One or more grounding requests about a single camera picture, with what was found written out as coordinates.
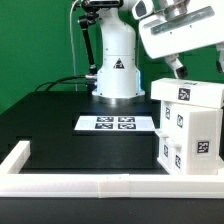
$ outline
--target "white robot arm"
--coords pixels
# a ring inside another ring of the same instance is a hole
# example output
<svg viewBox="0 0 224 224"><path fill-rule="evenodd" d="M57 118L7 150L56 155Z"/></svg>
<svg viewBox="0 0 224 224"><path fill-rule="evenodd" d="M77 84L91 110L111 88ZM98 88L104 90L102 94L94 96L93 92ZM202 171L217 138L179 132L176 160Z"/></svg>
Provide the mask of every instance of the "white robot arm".
<svg viewBox="0 0 224 224"><path fill-rule="evenodd" d="M221 52L218 71L224 72L223 8L223 0L139 0L133 15L141 19L139 32L147 54L165 57L176 77L183 78L187 71L178 53L214 44Z"/></svg>
<svg viewBox="0 0 224 224"><path fill-rule="evenodd" d="M140 87L140 72L135 66L135 31L118 16L119 9L131 10L135 3L130 0L82 1L82 8L87 12L79 20L84 37L86 24L91 24L95 19L99 21L102 30L103 65L99 71L96 71L93 60L90 60L90 72L97 76L97 88L93 96L99 101L131 103L145 94Z"/></svg>

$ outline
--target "black cable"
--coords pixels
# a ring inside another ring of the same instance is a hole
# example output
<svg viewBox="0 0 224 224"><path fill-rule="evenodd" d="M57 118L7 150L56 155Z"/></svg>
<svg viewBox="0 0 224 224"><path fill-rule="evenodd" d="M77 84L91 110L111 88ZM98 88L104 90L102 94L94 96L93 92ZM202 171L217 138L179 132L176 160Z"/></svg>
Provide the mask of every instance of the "black cable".
<svg viewBox="0 0 224 224"><path fill-rule="evenodd" d="M53 86L57 85L57 84L88 84L88 83L78 83L78 82L66 82L66 81L69 81L69 80L74 80L74 79L80 79L80 78L85 78L85 76L72 76L72 77L67 77L67 78L63 78L63 79L59 79L57 81L54 81L54 82L45 82L41 85L39 85L34 91L37 92L42 86L45 86L45 85L49 85L47 87L47 89L45 91L48 91L50 90Z"/></svg>
<svg viewBox="0 0 224 224"><path fill-rule="evenodd" d="M45 91L49 91L51 88L53 88L55 85L57 85L58 83L64 82L64 81L69 81L69 80L74 80L74 79L80 79L80 78L85 78L85 76L71 76L71 77L67 77L67 78L62 78L62 79L58 79L55 82L52 82L46 89Z"/></svg>

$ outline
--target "black tabletop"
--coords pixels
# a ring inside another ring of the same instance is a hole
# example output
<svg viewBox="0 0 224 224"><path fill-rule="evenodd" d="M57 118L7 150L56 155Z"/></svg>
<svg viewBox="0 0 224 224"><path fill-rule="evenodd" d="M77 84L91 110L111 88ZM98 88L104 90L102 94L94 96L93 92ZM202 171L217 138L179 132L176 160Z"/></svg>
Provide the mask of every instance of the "black tabletop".
<svg viewBox="0 0 224 224"><path fill-rule="evenodd" d="M152 116L160 104L93 101L86 92L30 93L0 116L0 160L31 141L21 173L166 174L154 132L75 131L80 115ZM0 198L0 223L223 223L223 200Z"/></svg>

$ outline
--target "white box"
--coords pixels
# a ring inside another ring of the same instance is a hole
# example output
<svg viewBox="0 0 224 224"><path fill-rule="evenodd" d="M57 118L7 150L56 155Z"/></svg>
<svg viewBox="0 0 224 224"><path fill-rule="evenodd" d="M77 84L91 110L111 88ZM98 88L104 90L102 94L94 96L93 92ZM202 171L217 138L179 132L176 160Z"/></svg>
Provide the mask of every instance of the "white box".
<svg viewBox="0 0 224 224"><path fill-rule="evenodd" d="M162 101L161 128L156 131L160 137L158 161L171 169L170 174L217 174L223 165L219 157L222 114L222 109ZM162 156L161 139L171 148L173 155L169 162Z"/></svg>
<svg viewBox="0 0 224 224"><path fill-rule="evenodd" d="M152 82L151 98L180 104L222 108L224 85L164 78Z"/></svg>

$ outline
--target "green backdrop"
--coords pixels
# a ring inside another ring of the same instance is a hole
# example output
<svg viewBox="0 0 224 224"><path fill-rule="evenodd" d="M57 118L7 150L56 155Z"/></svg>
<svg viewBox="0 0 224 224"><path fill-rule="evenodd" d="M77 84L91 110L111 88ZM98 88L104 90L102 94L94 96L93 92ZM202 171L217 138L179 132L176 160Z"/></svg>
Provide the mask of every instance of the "green backdrop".
<svg viewBox="0 0 224 224"><path fill-rule="evenodd" d="M0 113L44 83L73 75L69 34L71 0L0 0ZM76 50L76 75L88 73L83 37L77 19L83 11L73 14ZM130 12L120 17L137 31L138 22ZM102 61L99 25L90 28L94 57L98 67ZM151 60L145 53L137 32L137 65L143 76L143 88L162 77L174 77L164 59ZM216 71L219 54L215 47L181 54L191 80L223 82ZM74 90L73 86L55 90Z"/></svg>

